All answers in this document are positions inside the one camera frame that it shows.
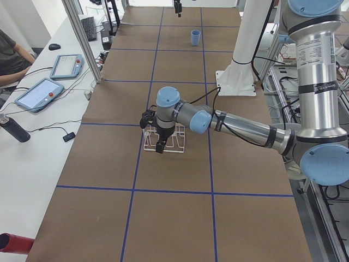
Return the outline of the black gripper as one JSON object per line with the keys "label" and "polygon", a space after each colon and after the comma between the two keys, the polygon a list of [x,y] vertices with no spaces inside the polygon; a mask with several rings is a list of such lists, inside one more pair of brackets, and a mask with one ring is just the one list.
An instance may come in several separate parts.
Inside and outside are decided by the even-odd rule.
{"label": "black gripper", "polygon": [[174,131],[175,131],[174,126],[172,126],[171,128],[157,127],[157,133],[159,134],[159,139],[155,149],[157,153],[163,153],[165,144],[168,138],[174,133]]}
{"label": "black gripper", "polygon": [[175,9],[175,12],[176,13],[179,13],[178,14],[178,17],[181,17],[182,16],[182,4],[180,2],[180,0],[174,0],[174,9]]}

